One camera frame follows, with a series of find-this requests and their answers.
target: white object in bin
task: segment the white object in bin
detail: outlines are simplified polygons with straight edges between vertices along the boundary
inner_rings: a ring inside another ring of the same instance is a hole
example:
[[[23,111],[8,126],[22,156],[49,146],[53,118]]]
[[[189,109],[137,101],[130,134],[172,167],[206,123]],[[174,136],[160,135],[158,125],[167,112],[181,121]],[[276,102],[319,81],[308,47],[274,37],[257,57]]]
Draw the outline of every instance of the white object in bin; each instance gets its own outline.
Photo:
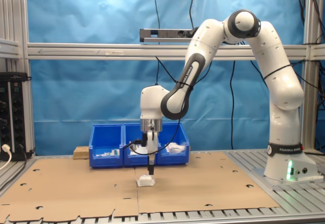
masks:
[[[166,147],[166,151],[170,154],[178,154],[185,150],[185,145],[178,145],[177,143],[170,143]]]
[[[139,146],[139,147],[135,148],[134,151],[136,151],[137,153],[140,153],[140,154],[147,154],[148,153],[147,148],[146,147],[142,147],[142,146]],[[137,153],[135,153],[134,151],[131,150],[130,155],[137,155]]]
[[[154,186],[155,183],[156,182],[152,175],[141,175],[139,177],[139,180],[137,180],[137,184],[139,187]]]
[[[111,152],[105,152],[103,154],[97,154],[96,156],[109,156],[109,155],[120,155],[119,149],[112,149]]]

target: franka emika robot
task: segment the franka emika robot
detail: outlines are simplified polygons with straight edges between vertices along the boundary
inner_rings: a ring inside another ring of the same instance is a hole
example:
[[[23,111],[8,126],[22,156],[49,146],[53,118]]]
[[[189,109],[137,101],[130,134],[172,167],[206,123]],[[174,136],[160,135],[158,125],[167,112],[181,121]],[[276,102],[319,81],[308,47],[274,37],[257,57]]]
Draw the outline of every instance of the franka emika robot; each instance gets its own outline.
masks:
[[[141,93],[142,146],[148,151],[148,171],[153,177],[158,134],[163,116],[180,120],[188,110],[189,96],[200,73],[210,64],[222,43],[246,41],[270,91],[270,139],[264,175],[281,182],[319,179],[317,166],[300,143],[298,108],[304,100],[301,84],[285,54],[273,25],[260,22],[248,10],[238,10],[225,21],[205,20],[189,44],[185,67],[172,91],[160,85]]]

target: green status light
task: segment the green status light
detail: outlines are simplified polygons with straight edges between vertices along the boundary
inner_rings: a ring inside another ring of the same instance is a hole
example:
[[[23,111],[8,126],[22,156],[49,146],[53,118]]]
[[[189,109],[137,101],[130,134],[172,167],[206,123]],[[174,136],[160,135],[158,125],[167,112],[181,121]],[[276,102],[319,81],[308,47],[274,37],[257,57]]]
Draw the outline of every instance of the green status light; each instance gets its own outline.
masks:
[[[286,179],[290,180],[290,176],[291,176],[291,167],[293,166],[293,162],[289,161],[288,163],[288,171],[287,171],[287,175],[286,175]]]

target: metal table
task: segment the metal table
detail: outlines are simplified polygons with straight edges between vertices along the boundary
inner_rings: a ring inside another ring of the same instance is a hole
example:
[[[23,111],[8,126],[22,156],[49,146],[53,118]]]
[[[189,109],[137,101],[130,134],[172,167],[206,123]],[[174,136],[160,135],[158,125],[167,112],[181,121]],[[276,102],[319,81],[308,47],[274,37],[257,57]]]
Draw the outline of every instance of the metal table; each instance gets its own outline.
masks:
[[[264,168],[267,160],[266,150],[230,150],[223,151],[235,161],[247,174],[279,205],[278,208],[233,209],[213,211],[185,211],[139,214],[136,217],[77,218],[74,221],[61,222],[62,224],[95,224],[95,223],[325,223],[325,183],[295,184],[281,186],[278,190],[270,190],[251,172],[256,168]],[[30,159],[24,172],[38,159],[65,158],[67,156],[37,156]],[[317,164],[325,166],[325,157],[310,155]],[[23,162],[14,162],[0,173],[0,186],[13,176],[23,165]],[[16,222],[17,224],[48,224],[47,222],[29,221]]]

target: blue plastic crate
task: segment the blue plastic crate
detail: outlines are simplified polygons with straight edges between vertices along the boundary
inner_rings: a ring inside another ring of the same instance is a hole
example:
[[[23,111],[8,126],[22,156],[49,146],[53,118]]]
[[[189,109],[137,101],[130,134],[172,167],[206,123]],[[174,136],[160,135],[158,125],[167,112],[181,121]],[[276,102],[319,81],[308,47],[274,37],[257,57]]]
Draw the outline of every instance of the blue plastic crate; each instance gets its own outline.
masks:
[[[177,128],[177,122],[163,123],[162,132],[159,134],[158,149],[161,149],[172,139]],[[189,161],[189,141],[182,123],[179,124],[174,143],[185,145],[185,150],[181,153],[168,153],[166,149],[161,150],[157,154],[158,165],[183,165]]]
[[[123,125],[94,125],[89,142],[89,165],[93,168],[111,168],[123,166]],[[112,150],[119,155],[97,156]]]
[[[129,123],[123,125],[124,131],[124,142],[123,145],[128,144],[130,141],[135,139],[142,139],[142,132],[139,123]],[[147,155],[139,155],[139,154],[131,154],[129,148],[124,150],[124,166],[146,166],[148,165],[148,156]]]

